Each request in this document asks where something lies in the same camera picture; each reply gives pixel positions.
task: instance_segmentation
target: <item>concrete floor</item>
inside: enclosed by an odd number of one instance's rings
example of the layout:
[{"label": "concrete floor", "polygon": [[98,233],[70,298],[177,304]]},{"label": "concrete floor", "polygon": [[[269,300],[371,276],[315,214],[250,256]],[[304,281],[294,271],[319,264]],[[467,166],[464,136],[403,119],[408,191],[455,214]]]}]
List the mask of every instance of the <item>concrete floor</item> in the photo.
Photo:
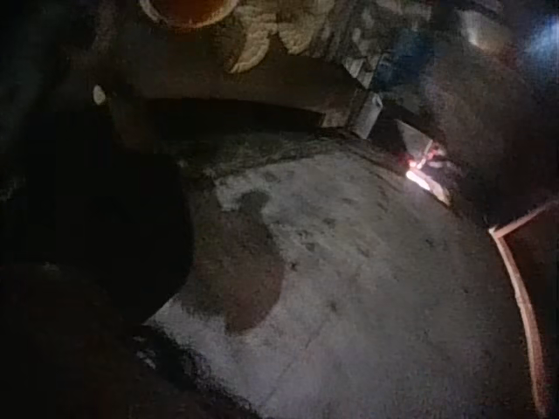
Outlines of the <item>concrete floor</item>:
[{"label": "concrete floor", "polygon": [[534,416],[485,231],[344,146],[232,173],[191,196],[195,272],[152,319],[232,393],[277,418]]}]

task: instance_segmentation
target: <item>bright light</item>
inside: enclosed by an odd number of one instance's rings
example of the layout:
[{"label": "bright light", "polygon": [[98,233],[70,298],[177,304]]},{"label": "bright light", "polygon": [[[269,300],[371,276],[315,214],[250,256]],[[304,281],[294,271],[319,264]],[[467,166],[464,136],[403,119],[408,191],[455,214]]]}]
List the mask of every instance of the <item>bright light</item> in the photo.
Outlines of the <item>bright light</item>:
[{"label": "bright light", "polygon": [[429,187],[429,183],[427,183],[424,179],[420,178],[418,175],[413,173],[411,170],[408,170],[406,172],[405,177],[410,179],[412,182],[415,182],[416,184],[418,184],[421,188],[431,192],[431,188]]}]

